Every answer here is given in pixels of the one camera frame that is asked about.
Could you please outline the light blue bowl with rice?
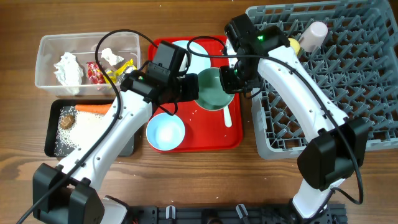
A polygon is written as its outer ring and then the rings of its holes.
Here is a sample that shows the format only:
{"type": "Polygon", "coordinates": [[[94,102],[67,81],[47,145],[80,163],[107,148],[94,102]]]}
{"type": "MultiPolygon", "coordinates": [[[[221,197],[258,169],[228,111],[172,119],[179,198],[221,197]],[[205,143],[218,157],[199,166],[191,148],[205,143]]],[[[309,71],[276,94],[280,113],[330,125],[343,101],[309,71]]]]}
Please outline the light blue bowl with rice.
{"type": "Polygon", "coordinates": [[[171,151],[181,145],[185,132],[185,125],[177,115],[160,113],[149,120],[146,138],[154,149],[171,151]]]}

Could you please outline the yellow plastic cup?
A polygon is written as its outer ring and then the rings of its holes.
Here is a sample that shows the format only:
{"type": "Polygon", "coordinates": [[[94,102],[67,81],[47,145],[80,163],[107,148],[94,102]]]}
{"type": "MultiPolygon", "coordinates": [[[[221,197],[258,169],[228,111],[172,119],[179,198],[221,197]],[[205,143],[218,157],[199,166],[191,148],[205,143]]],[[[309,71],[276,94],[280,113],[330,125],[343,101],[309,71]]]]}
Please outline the yellow plastic cup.
{"type": "Polygon", "coordinates": [[[289,42],[290,42],[290,46],[293,48],[295,55],[298,55],[300,52],[300,44],[297,40],[295,40],[294,38],[288,38],[289,42]]]}

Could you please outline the yellow snack wrapper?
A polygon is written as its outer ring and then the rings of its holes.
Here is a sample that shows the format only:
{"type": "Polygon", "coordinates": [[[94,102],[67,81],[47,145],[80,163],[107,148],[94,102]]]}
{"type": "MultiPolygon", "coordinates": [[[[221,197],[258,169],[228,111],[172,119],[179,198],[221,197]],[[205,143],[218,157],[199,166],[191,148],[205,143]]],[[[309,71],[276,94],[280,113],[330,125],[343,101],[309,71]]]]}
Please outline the yellow snack wrapper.
{"type": "Polygon", "coordinates": [[[133,70],[137,68],[134,66],[133,59],[128,60],[124,65],[122,65],[116,71],[111,69],[106,69],[105,72],[107,76],[111,79],[114,84],[121,83],[124,77],[130,74],[133,70]]]}

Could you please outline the pink white cup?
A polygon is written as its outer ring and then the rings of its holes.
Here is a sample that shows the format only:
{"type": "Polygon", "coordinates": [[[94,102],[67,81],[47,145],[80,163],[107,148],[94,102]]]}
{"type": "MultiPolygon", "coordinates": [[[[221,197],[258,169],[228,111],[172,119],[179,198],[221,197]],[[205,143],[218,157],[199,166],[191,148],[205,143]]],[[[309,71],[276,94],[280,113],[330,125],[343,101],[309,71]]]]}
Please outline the pink white cup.
{"type": "Polygon", "coordinates": [[[323,22],[313,22],[299,39],[300,47],[306,52],[313,52],[320,47],[328,34],[328,28],[323,22]]]}

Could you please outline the small white tissue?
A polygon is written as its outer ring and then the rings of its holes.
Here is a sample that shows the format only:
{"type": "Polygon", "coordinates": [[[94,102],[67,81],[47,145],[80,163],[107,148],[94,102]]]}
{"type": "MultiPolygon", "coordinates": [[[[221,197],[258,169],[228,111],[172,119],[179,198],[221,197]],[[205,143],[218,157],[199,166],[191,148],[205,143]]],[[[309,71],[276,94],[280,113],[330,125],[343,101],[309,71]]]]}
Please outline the small white tissue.
{"type": "Polygon", "coordinates": [[[124,60],[123,57],[113,54],[113,51],[110,48],[103,49],[101,51],[101,57],[105,59],[111,66],[115,66],[124,60]]]}

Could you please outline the orange carrot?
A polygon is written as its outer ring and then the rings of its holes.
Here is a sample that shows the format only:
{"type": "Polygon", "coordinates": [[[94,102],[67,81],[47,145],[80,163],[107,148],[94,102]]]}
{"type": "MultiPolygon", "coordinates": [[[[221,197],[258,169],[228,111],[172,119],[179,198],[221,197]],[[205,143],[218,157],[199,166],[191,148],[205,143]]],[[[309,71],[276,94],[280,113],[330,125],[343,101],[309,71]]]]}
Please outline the orange carrot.
{"type": "Polygon", "coordinates": [[[106,114],[112,104],[105,105],[75,105],[77,111],[94,113],[94,114],[106,114]]]}

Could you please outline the red strawberry candy wrapper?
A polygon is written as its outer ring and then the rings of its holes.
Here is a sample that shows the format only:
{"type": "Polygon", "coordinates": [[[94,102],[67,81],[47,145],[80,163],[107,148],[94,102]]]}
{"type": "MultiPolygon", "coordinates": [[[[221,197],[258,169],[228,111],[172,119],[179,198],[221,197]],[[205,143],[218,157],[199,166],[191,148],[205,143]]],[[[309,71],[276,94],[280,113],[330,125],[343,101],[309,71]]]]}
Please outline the red strawberry candy wrapper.
{"type": "Polygon", "coordinates": [[[87,62],[87,77],[91,84],[100,85],[105,84],[103,73],[101,72],[96,62],[87,62]]]}

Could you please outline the large white tissue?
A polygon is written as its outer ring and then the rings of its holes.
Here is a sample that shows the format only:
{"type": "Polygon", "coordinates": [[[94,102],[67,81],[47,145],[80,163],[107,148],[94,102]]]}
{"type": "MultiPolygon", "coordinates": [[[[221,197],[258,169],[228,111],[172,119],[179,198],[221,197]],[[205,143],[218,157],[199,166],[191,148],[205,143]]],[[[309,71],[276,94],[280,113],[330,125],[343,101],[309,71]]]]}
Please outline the large white tissue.
{"type": "Polygon", "coordinates": [[[71,95],[77,95],[82,84],[83,69],[79,66],[76,57],[70,52],[65,52],[54,67],[57,69],[54,74],[58,82],[63,86],[69,86],[67,92],[71,95]]]}

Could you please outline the brown food piece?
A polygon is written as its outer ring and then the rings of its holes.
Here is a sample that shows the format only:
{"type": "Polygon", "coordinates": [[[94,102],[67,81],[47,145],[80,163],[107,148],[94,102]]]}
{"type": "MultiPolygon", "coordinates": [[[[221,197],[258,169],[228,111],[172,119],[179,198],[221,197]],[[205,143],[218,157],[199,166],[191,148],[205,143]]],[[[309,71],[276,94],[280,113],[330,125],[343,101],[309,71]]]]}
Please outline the brown food piece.
{"type": "Polygon", "coordinates": [[[75,117],[72,114],[67,114],[61,118],[60,127],[62,129],[69,129],[75,122],[75,117]]]}

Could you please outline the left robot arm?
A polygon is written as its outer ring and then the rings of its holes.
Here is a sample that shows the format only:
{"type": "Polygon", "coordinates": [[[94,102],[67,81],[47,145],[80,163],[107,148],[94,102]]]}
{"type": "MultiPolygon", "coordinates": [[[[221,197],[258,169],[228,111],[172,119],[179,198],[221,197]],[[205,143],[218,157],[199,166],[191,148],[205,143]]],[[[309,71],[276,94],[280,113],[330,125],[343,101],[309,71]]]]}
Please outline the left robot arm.
{"type": "Polygon", "coordinates": [[[127,223],[129,205],[101,199],[106,173],[131,136],[162,104],[198,99],[194,73],[133,71],[115,89],[116,98],[93,143],[75,149],[55,167],[42,164],[33,176],[33,206],[27,214],[44,223],[127,223]]]}

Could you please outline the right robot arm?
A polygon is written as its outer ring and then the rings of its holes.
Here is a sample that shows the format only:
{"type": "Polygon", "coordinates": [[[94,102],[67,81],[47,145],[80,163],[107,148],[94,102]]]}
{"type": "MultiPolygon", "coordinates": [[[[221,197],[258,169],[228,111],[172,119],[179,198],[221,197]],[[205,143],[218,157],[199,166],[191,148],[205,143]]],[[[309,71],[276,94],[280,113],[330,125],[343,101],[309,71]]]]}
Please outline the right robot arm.
{"type": "Polygon", "coordinates": [[[249,25],[229,24],[224,32],[228,46],[223,55],[237,60],[233,67],[220,68],[224,91],[244,93],[267,81],[289,107],[308,142],[297,158],[303,181],[290,201],[297,220],[310,223],[322,216],[335,192],[362,204],[359,168],[368,138],[364,119],[349,118],[325,96],[278,27],[257,31],[249,25]]]}

